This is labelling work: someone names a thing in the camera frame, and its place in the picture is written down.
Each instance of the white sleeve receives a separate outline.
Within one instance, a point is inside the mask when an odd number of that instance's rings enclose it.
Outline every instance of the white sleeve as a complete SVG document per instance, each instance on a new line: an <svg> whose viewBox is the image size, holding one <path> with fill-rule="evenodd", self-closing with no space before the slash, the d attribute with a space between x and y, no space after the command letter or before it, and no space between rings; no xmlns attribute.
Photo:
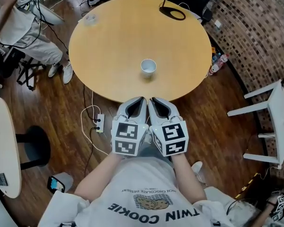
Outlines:
<svg viewBox="0 0 284 227"><path fill-rule="evenodd" d="M73 222L77 214L90 205L88 200L56 191L49 202L38 227L59 227L61 223Z"/></svg>
<svg viewBox="0 0 284 227"><path fill-rule="evenodd" d="M220 202L202 200L194 203L193 206L201 210L211 221L218 221L221 226L234 227Z"/></svg>

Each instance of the black ring-shaped stand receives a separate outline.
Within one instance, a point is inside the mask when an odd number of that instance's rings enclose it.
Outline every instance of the black ring-shaped stand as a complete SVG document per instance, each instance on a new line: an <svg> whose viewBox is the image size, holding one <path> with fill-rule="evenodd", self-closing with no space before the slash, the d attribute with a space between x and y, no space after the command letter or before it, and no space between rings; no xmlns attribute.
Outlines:
<svg viewBox="0 0 284 227"><path fill-rule="evenodd" d="M166 15L167 17L170 17L170 18L175 19L175 20L184 20L186 18L185 14L182 11L180 11L179 9L174 9L174 8L170 8L170 7L160 7L159 11L162 14ZM175 17L171 14L171 12L178 12L178 13L182 14L183 17L182 18Z"/></svg>
<svg viewBox="0 0 284 227"><path fill-rule="evenodd" d="M21 170L45 166L51 157L51 145L46 132L39 126L31 126L26 134L16 134L18 143L24 143L29 162L20 164Z"/></svg>

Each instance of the wooden table top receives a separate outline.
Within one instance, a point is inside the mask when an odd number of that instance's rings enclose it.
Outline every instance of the wooden table top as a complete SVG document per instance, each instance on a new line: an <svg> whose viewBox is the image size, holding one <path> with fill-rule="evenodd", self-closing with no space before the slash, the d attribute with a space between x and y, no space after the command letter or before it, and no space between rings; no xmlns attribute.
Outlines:
<svg viewBox="0 0 284 227"><path fill-rule="evenodd" d="M211 66L211 44L190 11L183 21L159 11L163 0L111 0L94 8L74 29L69 56L78 78L95 93L117 102L136 96L174 100L192 91ZM141 62L152 59L152 79L141 75Z"/></svg>
<svg viewBox="0 0 284 227"><path fill-rule="evenodd" d="M19 196L21 170L13 120L6 102L0 98L0 173L5 174L8 186L0 186L10 198Z"/></svg>

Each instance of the white stool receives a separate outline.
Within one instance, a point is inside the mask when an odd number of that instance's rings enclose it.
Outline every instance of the white stool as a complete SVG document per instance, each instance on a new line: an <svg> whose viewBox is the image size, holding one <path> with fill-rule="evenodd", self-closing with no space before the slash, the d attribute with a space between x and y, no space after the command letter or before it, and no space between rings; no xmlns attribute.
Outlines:
<svg viewBox="0 0 284 227"><path fill-rule="evenodd" d="M282 87L281 80L251 93L247 93L246 95L244 95L244 98L249 98L272 89L273 91L267 101L229 111L227 115L234 116L267 108L271 116L274 132L259 134L258 137L275 138L277 157L268 157L246 153L243 155L243 157L245 159L276 163L279 164L278 168L281 169L282 163L284 162L284 88Z"/></svg>

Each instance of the black table base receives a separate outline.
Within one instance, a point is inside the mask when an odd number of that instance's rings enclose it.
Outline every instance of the black table base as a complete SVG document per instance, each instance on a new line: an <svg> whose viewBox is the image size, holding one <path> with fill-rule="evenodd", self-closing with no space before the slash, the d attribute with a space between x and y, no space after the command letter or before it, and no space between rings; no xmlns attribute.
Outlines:
<svg viewBox="0 0 284 227"><path fill-rule="evenodd" d="M45 166L51 157L51 146L46 132L39 126L31 126L26 134L16 134L18 143L24 143L29 162L21 163L21 170L34 166Z"/></svg>

